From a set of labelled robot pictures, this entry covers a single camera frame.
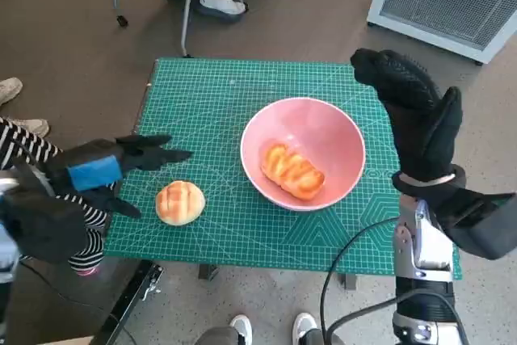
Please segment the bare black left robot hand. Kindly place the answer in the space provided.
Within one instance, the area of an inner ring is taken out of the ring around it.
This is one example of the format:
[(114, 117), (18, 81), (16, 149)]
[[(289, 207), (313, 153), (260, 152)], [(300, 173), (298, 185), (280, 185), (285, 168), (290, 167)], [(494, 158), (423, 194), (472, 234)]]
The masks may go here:
[(61, 151), (41, 166), (57, 194), (78, 194), (98, 210), (139, 218), (140, 210), (118, 198), (111, 186), (132, 170), (160, 170), (193, 155), (187, 150), (165, 149), (170, 140), (166, 134), (96, 139)]

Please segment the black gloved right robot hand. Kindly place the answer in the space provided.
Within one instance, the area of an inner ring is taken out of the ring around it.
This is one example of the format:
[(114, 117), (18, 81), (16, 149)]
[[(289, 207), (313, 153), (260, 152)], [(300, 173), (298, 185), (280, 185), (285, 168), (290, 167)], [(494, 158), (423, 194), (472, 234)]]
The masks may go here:
[(440, 94), (420, 64), (392, 50), (359, 48), (351, 65), (355, 80), (375, 89), (389, 115), (401, 172), (424, 183), (452, 175), (463, 120), (460, 89)]

